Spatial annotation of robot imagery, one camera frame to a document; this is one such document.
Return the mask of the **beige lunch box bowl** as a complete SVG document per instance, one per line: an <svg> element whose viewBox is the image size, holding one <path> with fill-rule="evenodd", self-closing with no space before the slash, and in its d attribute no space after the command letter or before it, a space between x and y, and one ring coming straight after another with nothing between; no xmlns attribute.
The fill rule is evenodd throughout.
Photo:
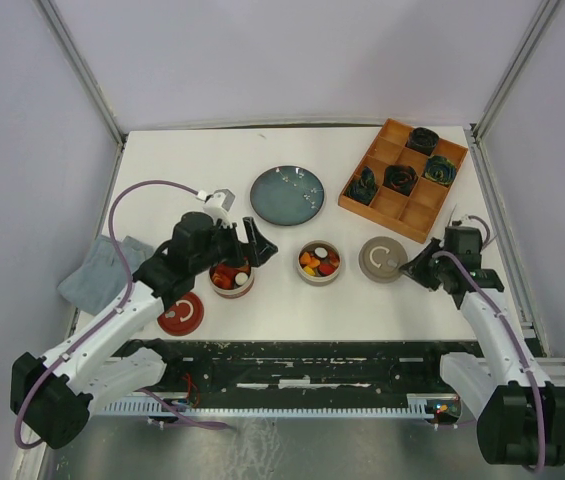
<svg viewBox="0 0 565 480"><path fill-rule="evenodd" d="M334 253L336 253L336 254L339 255L339 258L340 258L340 265L339 265L338 268L336 268L336 271L335 271L332 275L330 275L330 276L328 276L328 277L322 277L322 276L320 275L319 270L318 270L318 268L319 268L319 266L320 266L321 264L330 264L329 261L328 261L328 256L327 256L326 258L319 258L319 257L317 257L317 256L315 255L315 253L314 253L314 250L315 250L317 247L324 247L324 248L328 251L328 254L329 254L330 252L334 252ZM299 262L300 256L302 255L303 252L306 252L306 251L312 253L312 254L315 255L317 258L319 258L320 261L321 261L321 263L320 263L319 266L317 266L316 268L313 268L313 269L315 270L315 272L316 272L316 276L315 276L315 277L312 277L312 276L307 275L307 274L302 270L302 268L303 268L304 266L302 266L302 265L300 264L300 262ZM331 243L326 242L326 241L315 240L315 241L311 241L311 242L305 244L303 247L300 248L299 253L297 254L297 257L296 257L295 268L296 268L296 271L297 271L298 275L300 276L300 278L301 278L303 281L305 281L306 283L308 283L308 284L310 284L310 285L313 285L313 286L326 286L326 285L329 285L329 284L333 283L333 282L336 280L336 278L338 277L338 275L340 274L340 272L343 270L343 263L344 263L343 257L341 256L339 250L338 250L334 245L332 245Z"/></svg>

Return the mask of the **small black white roll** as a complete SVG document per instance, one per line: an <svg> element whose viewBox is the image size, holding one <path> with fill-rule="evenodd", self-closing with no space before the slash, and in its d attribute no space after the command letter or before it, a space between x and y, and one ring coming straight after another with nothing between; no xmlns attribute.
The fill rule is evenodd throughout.
<svg viewBox="0 0 565 480"><path fill-rule="evenodd" d="M328 256L328 251L324 247L317 247L314 253L319 258L326 258Z"/></svg>

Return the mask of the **red pepper piece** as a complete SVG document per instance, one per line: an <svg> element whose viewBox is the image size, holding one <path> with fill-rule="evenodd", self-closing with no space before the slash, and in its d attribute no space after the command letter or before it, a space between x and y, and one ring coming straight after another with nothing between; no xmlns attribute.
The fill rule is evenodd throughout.
<svg viewBox="0 0 565 480"><path fill-rule="evenodd" d="M219 289L232 290L234 287L235 275L236 271L234 269L218 265L211 275L211 280Z"/></svg>

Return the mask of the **red black sushi piece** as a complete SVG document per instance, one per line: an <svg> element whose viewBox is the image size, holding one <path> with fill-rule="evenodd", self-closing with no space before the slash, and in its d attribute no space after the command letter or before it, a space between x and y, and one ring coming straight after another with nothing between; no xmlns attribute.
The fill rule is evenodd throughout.
<svg viewBox="0 0 565 480"><path fill-rule="evenodd" d="M336 271L336 267L333 267L330 264L321 264L318 268L320 275L322 277L328 277L332 275Z"/></svg>

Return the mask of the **metal tongs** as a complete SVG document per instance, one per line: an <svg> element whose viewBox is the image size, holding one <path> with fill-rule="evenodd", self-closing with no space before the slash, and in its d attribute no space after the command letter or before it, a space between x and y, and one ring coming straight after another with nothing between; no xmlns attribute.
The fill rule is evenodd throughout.
<svg viewBox="0 0 565 480"><path fill-rule="evenodd" d="M496 239L496 232L484 218L476 214L463 214L461 216L456 216L456 209L457 206L454 205L447 220L447 227L451 225L461 226L473 222L476 225L480 225L484 233L481 250L486 249L490 244L494 242L494 240Z"/></svg>

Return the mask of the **bacon piece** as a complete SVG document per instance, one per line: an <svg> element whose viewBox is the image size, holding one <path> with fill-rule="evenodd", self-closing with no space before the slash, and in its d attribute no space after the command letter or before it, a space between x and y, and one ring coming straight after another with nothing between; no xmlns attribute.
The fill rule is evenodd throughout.
<svg viewBox="0 0 565 480"><path fill-rule="evenodd" d="M330 253L328 254L328 261L329 261L329 263L330 263L333 267L335 267L335 268L338 268L339 265L340 265L340 258L339 258L339 255L336 254L336 253L334 253L334 252L330 252Z"/></svg>

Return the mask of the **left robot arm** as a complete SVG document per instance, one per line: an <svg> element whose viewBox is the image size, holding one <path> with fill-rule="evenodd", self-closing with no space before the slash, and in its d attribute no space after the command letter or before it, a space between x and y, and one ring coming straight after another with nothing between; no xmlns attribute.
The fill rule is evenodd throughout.
<svg viewBox="0 0 565 480"><path fill-rule="evenodd" d="M59 449L75 439L99 409L126 394L157 385L171 390L183 378L182 364L142 347L114 365L106 362L130 337L189 293L198 275L220 264L257 268L277 254L277 246L243 220L246 241L234 224L223 225L206 213L189 212L172 237L132 274L130 283L80 332L35 357L29 352L12 366L10 408L14 437L28 448L23 427Z"/></svg>

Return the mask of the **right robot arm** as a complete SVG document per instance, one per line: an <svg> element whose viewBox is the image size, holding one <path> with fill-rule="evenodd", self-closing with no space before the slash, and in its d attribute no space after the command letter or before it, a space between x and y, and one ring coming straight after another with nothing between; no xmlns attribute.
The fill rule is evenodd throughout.
<svg viewBox="0 0 565 480"><path fill-rule="evenodd" d="M483 239L472 227L446 228L401 272L451 296L471 326L481 357L455 352L420 368L429 389L448 386L477 421L480 452L492 465L520 465L535 473L565 464L565 387L536 361L506 312L504 285L482 266Z"/></svg>

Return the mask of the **wooden compartment tray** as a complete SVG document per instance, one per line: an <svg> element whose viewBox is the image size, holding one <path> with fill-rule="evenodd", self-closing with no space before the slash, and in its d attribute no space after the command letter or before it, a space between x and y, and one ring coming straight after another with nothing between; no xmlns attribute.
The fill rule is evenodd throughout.
<svg viewBox="0 0 565 480"><path fill-rule="evenodd" d="M424 243L468 148L425 128L385 121L343 187L338 205Z"/></svg>

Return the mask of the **beige lunch box lid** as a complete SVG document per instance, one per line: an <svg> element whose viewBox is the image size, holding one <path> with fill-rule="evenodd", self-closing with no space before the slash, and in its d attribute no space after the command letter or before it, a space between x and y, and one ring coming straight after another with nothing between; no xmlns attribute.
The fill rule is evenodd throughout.
<svg viewBox="0 0 565 480"><path fill-rule="evenodd" d="M358 254L362 273L371 281L381 284L397 281L402 275L400 268L408 261L403 245L386 236L369 239Z"/></svg>

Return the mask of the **white rice ball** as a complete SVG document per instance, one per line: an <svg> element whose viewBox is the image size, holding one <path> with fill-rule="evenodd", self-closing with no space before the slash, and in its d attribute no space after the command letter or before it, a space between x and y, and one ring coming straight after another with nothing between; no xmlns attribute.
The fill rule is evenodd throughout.
<svg viewBox="0 0 565 480"><path fill-rule="evenodd" d="M245 272L239 272L236 274L234 281L237 286L244 285L249 280L249 275Z"/></svg>

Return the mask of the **blue ceramic food plate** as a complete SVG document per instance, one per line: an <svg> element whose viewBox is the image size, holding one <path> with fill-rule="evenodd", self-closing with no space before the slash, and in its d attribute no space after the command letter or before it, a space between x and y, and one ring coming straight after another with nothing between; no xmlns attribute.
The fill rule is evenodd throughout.
<svg viewBox="0 0 565 480"><path fill-rule="evenodd" d="M250 189L255 213L276 226L297 226L314 218L325 201L320 179L300 166L281 165L261 173Z"/></svg>

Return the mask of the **red steel lunch bowl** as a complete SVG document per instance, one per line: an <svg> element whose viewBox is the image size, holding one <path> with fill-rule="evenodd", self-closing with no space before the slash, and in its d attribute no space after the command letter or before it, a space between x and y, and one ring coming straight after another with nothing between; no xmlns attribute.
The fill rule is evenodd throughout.
<svg viewBox="0 0 565 480"><path fill-rule="evenodd" d="M237 268L219 264L209 270L209 278L213 290L225 299L236 299L246 295L255 280L248 263Z"/></svg>

